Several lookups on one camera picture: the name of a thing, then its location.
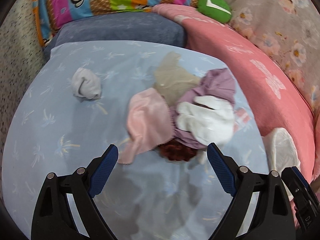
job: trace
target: light blue sheet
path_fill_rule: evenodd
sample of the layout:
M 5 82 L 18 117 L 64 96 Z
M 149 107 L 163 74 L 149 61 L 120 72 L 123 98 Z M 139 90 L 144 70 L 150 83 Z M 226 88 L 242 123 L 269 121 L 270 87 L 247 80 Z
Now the light blue sheet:
M 181 66 L 192 74 L 203 76 L 210 69 L 226 67 L 195 51 L 139 41 L 66 43 L 52 50 L 52 58 L 14 115 L 4 147 L 5 206 L 28 237 L 45 176 L 86 167 L 111 143 L 122 150 L 128 138 L 128 102 L 153 85 L 153 71 L 170 51 L 181 54 Z M 101 77 L 100 100 L 90 102 L 72 95 L 70 81 L 79 67 Z M 238 84 L 235 100 L 239 131 L 222 151 L 238 165 L 268 173 L 258 128 Z M 231 197 L 207 160 L 204 164 L 197 158 L 188 163 L 169 162 L 150 151 L 138 155 L 131 165 L 117 164 L 94 201 L 119 240 L 207 240 Z M 85 234 L 79 218 L 75 221 Z M 249 224 L 246 220 L 243 228 Z

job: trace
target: green pillow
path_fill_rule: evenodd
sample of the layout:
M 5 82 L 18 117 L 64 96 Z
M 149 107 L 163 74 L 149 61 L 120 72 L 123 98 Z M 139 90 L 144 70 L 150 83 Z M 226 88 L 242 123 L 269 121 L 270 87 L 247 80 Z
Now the green pillow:
M 232 16 L 230 7 L 224 0 L 199 0 L 197 10 L 220 23 L 227 23 Z

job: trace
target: silver pin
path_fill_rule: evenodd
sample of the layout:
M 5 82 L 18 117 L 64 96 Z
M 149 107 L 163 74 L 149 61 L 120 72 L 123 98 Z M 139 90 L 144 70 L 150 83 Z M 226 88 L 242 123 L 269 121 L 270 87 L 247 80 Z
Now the silver pin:
M 79 169 L 77 169 L 77 173 L 78 173 L 78 174 L 84 174 L 84 172 L 85 172 L 85 168 L 79 168 Z
M 48 179 L 52 179 L 54 177 L 54 173 L 53 172 L 50 172 L 48 175 L 47 175 L 47 178 Z
M 278 173 L 278 171 L 271 171 L 271 175 L 274 177 L 278 177 L 279 173 Z
M 247 173 L 249 171 L 249 169 L 246 166 L 241 166 L 240 171 L 243 173 Z

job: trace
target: blue rubber grip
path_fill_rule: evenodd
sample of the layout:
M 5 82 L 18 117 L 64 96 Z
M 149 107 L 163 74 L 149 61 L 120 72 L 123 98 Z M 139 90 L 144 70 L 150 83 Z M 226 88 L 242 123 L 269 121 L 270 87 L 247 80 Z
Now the blue rubber grip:
M 235 177 L 223 160 L 223 156 L 211 144 L 208 146 L 207 156 L 223 190 L 234 197 L 237 193 Z
M 94 174 L 90 179 L 90 188 L 88 193 L 90 197 L 94 198 L 95 195 L 101 193 L 104 185 L 106 184 L 116 162 L 118 160 L 118 148 L 113 146 L 105 158 L 102 160 Z
M 298 168 L 296 166 L 291 167 L 291 169 L 293 170 L 293 172 L 298 176 L 298 178 L 301 180 L 301 182 L 303 183 L 304 187 L 306 189 L 309 188 L 309 183 L 306 181 L 306 179 L 303 177 L 303 175 L 301 174 L 301 172 L 298 170 Z

